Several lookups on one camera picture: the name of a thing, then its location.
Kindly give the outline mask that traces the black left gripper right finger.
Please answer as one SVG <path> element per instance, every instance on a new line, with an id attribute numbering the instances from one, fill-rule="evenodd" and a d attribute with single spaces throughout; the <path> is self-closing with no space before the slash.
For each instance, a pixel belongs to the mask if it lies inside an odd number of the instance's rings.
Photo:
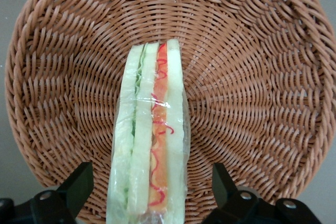
<path id="1" fill-rule="evenodd" d="M 221 163 L 213 165 L 212 191 L 217 203 L 203 223 L 319 223 L 303 202 L 280 198 L 274 205 L 254 193 L 239 190 Z"/>

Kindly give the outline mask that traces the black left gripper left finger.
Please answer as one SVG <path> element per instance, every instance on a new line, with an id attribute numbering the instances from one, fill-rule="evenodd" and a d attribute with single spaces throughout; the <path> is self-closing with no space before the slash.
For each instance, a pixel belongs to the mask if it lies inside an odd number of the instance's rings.
<path id="1" fill-rule="evenodd" d="M 2 198 L 1 223 L 76 223 L 93 188 L 92 163 L 83 162 L 55 190 L 41 191 L 16 206 Z"/>

